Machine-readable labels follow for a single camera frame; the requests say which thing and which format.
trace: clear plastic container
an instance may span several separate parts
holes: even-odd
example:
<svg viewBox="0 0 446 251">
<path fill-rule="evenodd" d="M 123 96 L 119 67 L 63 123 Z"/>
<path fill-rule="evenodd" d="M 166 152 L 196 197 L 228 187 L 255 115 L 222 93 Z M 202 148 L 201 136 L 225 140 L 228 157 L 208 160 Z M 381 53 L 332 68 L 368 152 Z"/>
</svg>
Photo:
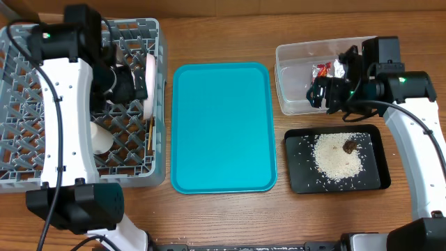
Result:
<svg viewBox="0 0 446 251">
<path fill-rule="evenodd" d="M 340 38 L 314 42 L 280 45 L 276 49 L 276 90 L 280 108 L 285 115 L 325 112 L 325 101 L 321 108 L 313 108 L 306 99 L 312 84 L 312 66 L 334 62 L 338 55 L 352 45 L 361 48 L 361 38 Z"/>
</svg>

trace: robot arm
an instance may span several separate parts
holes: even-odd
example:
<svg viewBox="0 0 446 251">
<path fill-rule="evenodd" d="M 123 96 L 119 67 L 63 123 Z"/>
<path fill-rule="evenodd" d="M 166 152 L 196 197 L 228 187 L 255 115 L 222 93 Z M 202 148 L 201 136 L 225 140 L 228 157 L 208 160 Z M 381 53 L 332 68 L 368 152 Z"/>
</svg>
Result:
<svg viewBox="0 0 446 251">
<path fill-rule="evenodd" d="M 57 97 L 40 75 L 45 104 L 45 164 L 42 189 L 26 192 L 26 206 L 45 219 L 54 197 L 59 172 L 56 98 L 60 100 L 63 125 L 63 178 L 50 224 L 74 234 L 105 236 L 119 250 L 147 251 L 154 243 L 124 214 L 120 185 L 100 183 L 93 158 L 90 111 L 103 109 L 106 102 L 148 97 L 143 72 L 116 66 L 115 53 L 109 53 L 116 48 L 101 48 L 100 23 L 100 15 L 88 6 L 68 6 L 63 24 L 35 26 L 28 38 L 32 58 L 53 83 Z M 98 136 L 99 141 L 109 142 L 108 148 L 112 145 L 109 132 Z"/>
<path fill-rule="evenodd" d="M 344 78 L 317 77 L 307 98 L 313 107 L 320 107 L 325 98 L 327 113 L 342 110 L 346 112 L 345 122 L 349 114 L 361 114 L 361 119 L 376 114 L 384 117 L 406 172 L 414 220 L 388 235 L 343 235 L 340 250 L 442 250 L 446 246 L 446 143 L 429 76 L 425 72 L 405 72 L 396 37 L 366 40 L 362 43 L 362 55 L 352 46 L 339 55 L 339 60 L 346 66 Z M 404 108 L 405 113 L 396 108 Z M 429 130 L 422 128 L 421 123 Z"/>
<path fill-rule="evenodd" d="M 438 120 L 438 106 L 427 98 L 408 98 L 399 106 L 412 112 L 432 131 L 446 153 Z M 431 218 L 446 212 L 446 182 L 436 150 L 423 129 L 404 113 L 389 108 L 384 121 L 390 129 L 403 162 L 412 198 L 412 218 Z"/>
</svg>

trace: dish rack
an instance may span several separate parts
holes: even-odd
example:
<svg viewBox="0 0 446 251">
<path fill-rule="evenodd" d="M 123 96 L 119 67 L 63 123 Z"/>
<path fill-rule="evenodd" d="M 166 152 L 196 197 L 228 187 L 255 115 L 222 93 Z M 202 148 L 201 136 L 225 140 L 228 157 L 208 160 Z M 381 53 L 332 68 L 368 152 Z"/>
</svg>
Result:
<svg viewBox="0 0 446 251">
<path fill-rule="evenodd" d="M 114 145 L 94 155 L 101 182 L 123 187 L 154 186 L 166 175 L 166 128 L 164 85 L 167 78 L 167 44 L 157 20 L 152 18 L 110 20 L 113 42 L 123 51 L 131 69 L 145 68 L 146 55 L 156 59 L 157 74 L 153 117 L 143 120 L 139 100 L 109 105 L 91 120 L 108 129 Z M 33 25 L 12 26 L 15 40 L 28 53 L 26 37 Z M 110 32 L 102 23 L 102 44 Z M 42 91 L 36 69 L 10 43 L 6 28 L 0 30 L 0 193 L 24 192 L 40 187 L 45 159 Z"/>
</svg>

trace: plastic tray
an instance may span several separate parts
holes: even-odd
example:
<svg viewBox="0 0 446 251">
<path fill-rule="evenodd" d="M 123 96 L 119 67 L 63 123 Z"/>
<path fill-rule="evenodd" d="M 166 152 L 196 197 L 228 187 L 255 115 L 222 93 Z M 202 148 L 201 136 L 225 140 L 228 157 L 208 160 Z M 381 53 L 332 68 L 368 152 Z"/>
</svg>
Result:
<svg viewBox="0 0 446 251">
<path fill-rule="evenodd" d="M 276 49 L 275 79 L 280 108 L 285 115 L 325 112 L 323 108 L 313 108 L 306 99 L 312 83 L 312 66 L 334 62 L 340 53 L 352 45 L 361 48 L 362 41 L 374 38 L 340 38 L 290 45 L 280 45 Z"/>
<path fill-rule="evenodd" d="M 165 178 L 166 132 L 164 83 L 167 76 L 167 44 L 158 21 L 152 18 L 110 20 L 113 41 L 131 67 L 145 67 L 145 56 L 156 58 L 157 79 L 151 122 L 142 120 L 138 100 L 114 105 L 91 119 L 114 134 L 118 147 L 95 155 L 102 182 L 123 187 L 159 185 Z M 102 24 L 102 43 L 109 32 Z M 13 26 L 13 36 L 22 47 L 32 25 Z M 44 107 L 35 69 L 0 31 L 0 193 L 22 192 L 40 187 L 45 154 Z"/>
<path fill-rule="evenodd" d="M 260 192 L 277 180 L 268 70 L 186 65 L 174 75 L 171 182 L 184 194 Z"/>
<path fill-rule="evenodd" d="M 314 158 L 311 156 L 315 145 L 314 136 L 342 132 L 363 132 L 368 135 L 355 139 L 362 147 L 358 150 L 364 157 L 362 160 L 364 170 L 353 178 L 345 178 L 338 183 L 330 182 L 329 184 L 328 179 L 322 177 L 322 174 L 316 170 Z M 376 190 L 386 189 L 391 184 L 381 135 L 374 125 L 289 130 L 285 133 L 285 146 L 291 188 L 296 193 Z"/>
</svg>

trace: black cable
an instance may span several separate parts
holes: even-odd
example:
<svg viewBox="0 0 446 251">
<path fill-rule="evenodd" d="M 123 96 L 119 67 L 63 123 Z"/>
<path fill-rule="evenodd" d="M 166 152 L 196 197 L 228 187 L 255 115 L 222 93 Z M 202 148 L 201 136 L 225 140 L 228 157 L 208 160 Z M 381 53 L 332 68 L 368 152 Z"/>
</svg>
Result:
<svg viewBox="0 0 446 251">
<path fill-rule="evenodd" d="M 112 27 L 110 26 L 110 23 L 103 17 L 101 17 L 102 21 L 104 21 L 105 25 L 107 25 L 107 28 L 109 29 L 110 32 L 110 49 L 109 49 L 109 56 L 108 58 L 111 59 L 113 58 L 113 33 L 112 33 Z"/>
<path fill-rule="evenodd" d="M 374 62 L 374 63 L 372 63 L 372 64 L 367 68 L 367 81 L 370 80 L 371 69 L 372 69 L 374 66 L 376 66 L 376 65 L 377 65 L 377 63 Z M 353 96 L 356 95 L 356 92 L 357 92 L 357 90 L 359 89 L 361 83 L 362 83 L 362 74 L 361 74 L 361 76 L 360 76 L 360 80 L 357 82 L 357 85 L 356 85 L 355 90 L 354 90 L 353 93 L 350 95 L 350 97 L 348 97 L 348 99 L 347 99 L 346 102 L 350 102 L 351 99 L 353 98 Z"/>
<path fill-rule="evenodd" d="M 361 116 L 361 117 L 356 118 L 356 119 L 347 119 L 347 117 L 350 116 L 350 114 L 351 114 L 351 112 L 347 112 L 347 113 L 342 117 L 342 120 L 343 120 L 344 122 L 347 122 L 347 123 L 351 123 L 351 122 L 359 122 L 359 121 L 363 121 L 363 120 L 365 120 L 365 119 L 368 119 L 368 118 L 371 118 L 371 117 L 377 115 L 377 114 L 378 114 L 378 111 L 376 110 L 375 112 L 371 112 L 371 113 L 369 113 L 369 114 L 367 114 L 367 115 Z"/>
<path fill-rule="evenodd" d="M 405 115 L 409 116 L 412 120 L 414 120 L 414 122 L 416 122 L 418 125 L 420 125 L 421 128 L 423 128 L 424 133 L 427 134 L 429 136 L 429 138 L 432 141 L 433 147 L 435 148 L 437 155 L 438 155 L 438 159 L 440 161 L 441 167 L 443 168 L 443 174 L 445 175 L 446 178 L 446 160 L 445 157 L 443 155 L 443 152 L 441 151 L 440 148 L 440 144 L 438 143 L 437 139 L 435 138 L 435 136 L 433 136 L 432 130 L 430 130 L 427 125 L 425 123 L 423 123 L 423 121 L 421 121 L 419 118 L 417 118 L 413 113 L 409 112 L 408 110 L 395 105 L 395 104 L 391 104 L 388 102 L 383 102 L 383 101 L 377 101 L 377 100 L 358 100 L 355 102 L 352 102 L 351 104 L 352 106 L 385 106 L 385 107 L 391 107 L 393 109 L 397 109 L 400 112 L 403 112 Z"/>
<path fill-rule="evenodd" d="M 87 244 L 89 241 L 92 241 L 92 240 L 98 240 L 100 243 L 102 243 L 104 241 L 111 248 L 113 248 L 114 251 L 121 251 L 118 247 L 116 247 L 116 245 L 114 243 L 112 243 L 111 240 L 109 240 L 105 236 L 100 236 L 100 235 L 95 235 L 95 236 L 86 238 L 85 240 L 83 240 L 79 244 L 77 244 L 71 251 L 76 251 L 76 250 L 80 249 L 80 247 L 82 247 L 83 245 Z"/>
<path fill-rule="evenodd" d="M 17 48 L 17 50 L 23 55 L 23 57 L 29 61 L 29 63 L 42 75 L 43 79 L 47 82 L 48 87 L 51 91 L 51 94 L 53 95 L 54 99 L 54 105 L 56 106 L 56 115 L 57 115 L 57 130 L 58 130 L 58 137 L 59 137 L 59 143 L 58 143 L 58 152 L 57 152 L 57 181 L 56 181 L 56 189 L 54 191 L 53 200 L 51 202 L 51 206 L 49 207 L 47 219 L 45 220 L 45 225 L 42 230 L 42 234 L 40 235 L 39 244 L 37 246 L 37 250 L 42 250 L 43 243 L 45 242 L 45 237 L 47 236 L 49 223 L 51 221 L 51 218 L 54 213 L 54 209 L 56 208 L 57 199 L 59 198 L 59 192 L 61 189 L 62 184 L 62 173 L 63 173 L 63 131 L 62 131 L 62 113 L 61 113 L 61 106 L 59 104 L 59 98 L 57 96 L 56 89 L 54 88 L 51 80 L 49 80 L 49 77 L 46 75 L 46 73 L 42 70 L 42 68 L 38 65 L 37 62 L 33 60 L 31 56 L 29 56 L 14 40 L 13 35 L 11 34 L 11 26 L 13 24 L 17 24 L 18 22 L 30 22 L 38 25 L 45 25 L 45 23 L 42 22 L 36 22 L 33 20 L 14 20 L 8 24 L 6 27 L 6 34 L 8 35 L 9 40 L 11 43 Z"/>
</svg>

